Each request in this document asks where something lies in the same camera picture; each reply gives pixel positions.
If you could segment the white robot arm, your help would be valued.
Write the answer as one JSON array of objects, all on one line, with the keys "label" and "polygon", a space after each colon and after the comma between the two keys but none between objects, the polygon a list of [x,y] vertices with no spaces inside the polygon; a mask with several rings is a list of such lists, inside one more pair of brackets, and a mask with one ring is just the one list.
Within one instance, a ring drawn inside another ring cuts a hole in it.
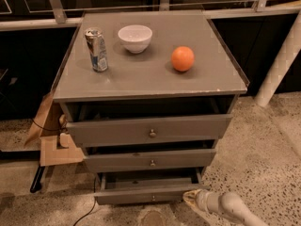
[{"label": "white robot arm", "polygon": [[185,192],[182,198],[196,213],[215,213],[221,218],[244,226],[268,226],[249,210],[235,192],[219,194],[205,189],[196,189]]}]

